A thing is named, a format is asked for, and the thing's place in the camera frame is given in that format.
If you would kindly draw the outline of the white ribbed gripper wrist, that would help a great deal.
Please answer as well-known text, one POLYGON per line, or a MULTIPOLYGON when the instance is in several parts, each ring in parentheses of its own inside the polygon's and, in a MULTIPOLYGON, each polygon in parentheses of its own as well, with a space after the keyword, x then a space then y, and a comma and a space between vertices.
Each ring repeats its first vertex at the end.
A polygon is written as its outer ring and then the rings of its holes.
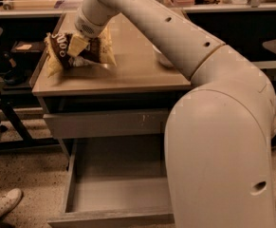
POLYGON ((76 30, 88 38, 97 38, 106 28, 106 25, 95 25, 90 22, 81 9, 77 11, 74 24, 76 30))

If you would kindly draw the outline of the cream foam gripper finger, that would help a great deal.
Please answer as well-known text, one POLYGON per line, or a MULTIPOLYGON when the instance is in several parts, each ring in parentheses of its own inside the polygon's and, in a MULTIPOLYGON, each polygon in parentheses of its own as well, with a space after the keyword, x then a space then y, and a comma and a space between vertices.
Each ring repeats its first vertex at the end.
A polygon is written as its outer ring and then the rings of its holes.
POLYGON ((67 54, 71 57, 77 57, 87 46, 88 41, 85 38, 74 34, 68 45, 67 54))

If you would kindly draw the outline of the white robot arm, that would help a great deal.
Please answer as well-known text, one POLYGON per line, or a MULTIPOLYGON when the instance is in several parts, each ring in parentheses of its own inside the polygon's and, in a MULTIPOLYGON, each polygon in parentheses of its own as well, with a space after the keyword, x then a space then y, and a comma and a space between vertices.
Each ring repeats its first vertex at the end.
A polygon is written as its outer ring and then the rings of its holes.
POLYGON ((176 228, 276 228, 269 78, 232 47, 156 0, 83 0, 75 26, 97 37, 126 16, 193 85, 165 128, 176 228))

